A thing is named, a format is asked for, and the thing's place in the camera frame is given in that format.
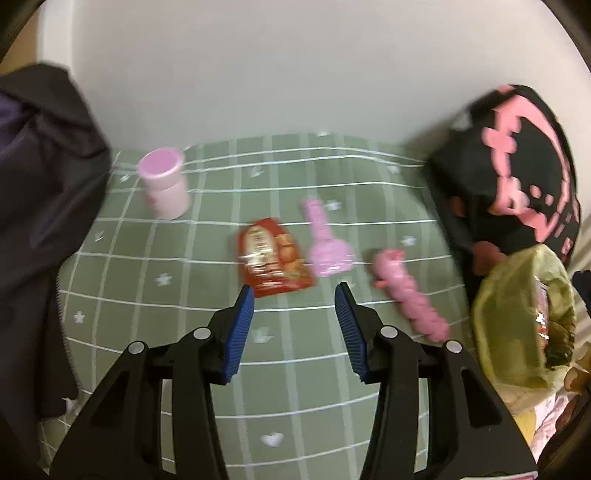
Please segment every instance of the red snack package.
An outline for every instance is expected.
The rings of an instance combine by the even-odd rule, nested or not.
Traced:
[[[240,233],[238,258],[256,298],[314,284],[293,237],[273,218],[263,218]]]

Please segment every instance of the green grid mat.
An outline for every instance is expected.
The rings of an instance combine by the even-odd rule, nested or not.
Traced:
[[[318,197],[333,233],[357,252],[354,269],[303,291],[257,299],[238,375],[226,387],[213,385],[212,393],[232,480],[357,480],[378,386],[361,384],[351,370],[333,308],[336,285],[346,280],[384,323],[426,341],[372,286],[375,251],[401,248],[421,291],[452,324],[452,336],[473,345],[460,275],[423,202],[423,162],[391,145],[342,135],[190,147],[192,207],[177,220],[154,221],[135,174],[144,154],[116,153],[99,217],[60,273],[81,404],[133,340],[175,342],[233,304],[242,282],[235,251],[241,226],[277,217],[306,252],[311,232],[301,204]],[[421,382],[417,469],[427,459],[426,391]],[[163,467],[174,472],[169,382],[162,408]],[[74,417],[43,423],[46,462]]]

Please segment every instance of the pink plastic cup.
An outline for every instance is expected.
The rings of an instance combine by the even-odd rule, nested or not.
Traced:
[[[156,218],[174,220],[189,209],[189,187],[181,172],[183,160],[183,153],[176,148],[159,148],[138,163],[138,174]]]

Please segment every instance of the pink squishy toy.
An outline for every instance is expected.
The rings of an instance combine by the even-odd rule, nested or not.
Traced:
[[[403,315],[413,328],[427,335],[432,342],[449,340],[449,324],[437,313],[427,296],[417,290],[417,282],[404,268],[404,252],[386,249],[374,258],[374,273],[381,278],[376,288],[387,288],[390,296],[400,303]]]

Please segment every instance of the plastic bag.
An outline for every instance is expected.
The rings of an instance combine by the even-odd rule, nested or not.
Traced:
[[[574,348],[574,298],[547,246],[496,265],[478,291],[472,320],[482,369],[512,413],[561,387]]]

